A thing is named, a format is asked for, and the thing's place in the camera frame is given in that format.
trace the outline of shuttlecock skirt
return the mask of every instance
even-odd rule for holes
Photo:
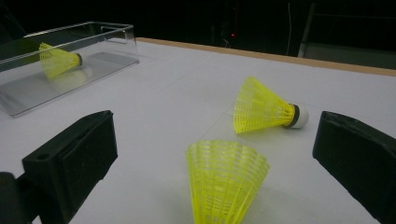
[[[268,173],[265,157],[220,140],[191,144],[186,155],[194,223],[240,223]]]

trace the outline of shuttlecock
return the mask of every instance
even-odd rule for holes
[[[186,151],[195,224],[240,223],[270,168],[237,142],[202,140]]]
[[[78,53],[56,49],[46,43],[41,43],[39,50],[41,67],[49,79],[82,65],[82,57]]]
[[[257,78],[247,77],[235,101],[233,128],[236,133],[282,125],[302,128],[308,119],[304,107],[289,104]]]

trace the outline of white table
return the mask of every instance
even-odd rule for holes
[[[312,157],[322,111],[396,136],[396,72],[137,38],[140,63],[11,118],[0,114],[0,171],[76,120],[114,113],[119,157],[70,223],[193,223],[185,150],[201,139],[237,141],[271,165],[243,223],[378,223]],[[310,120],[237,135],[233,104],[254,76]]]

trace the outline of transparent container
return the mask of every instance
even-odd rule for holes
[[[29,34],[0,45],[0,109],[22,115],[136,63],[130,24],[87,21]]]

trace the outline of dark background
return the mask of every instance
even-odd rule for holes
[[[138,37],[290,56],[298,54],[309,8],[315,3],[308,41],[396,51],[395,1],[5,0],[5,3],[28,34],[85,21],[105,21],[132,24]]]

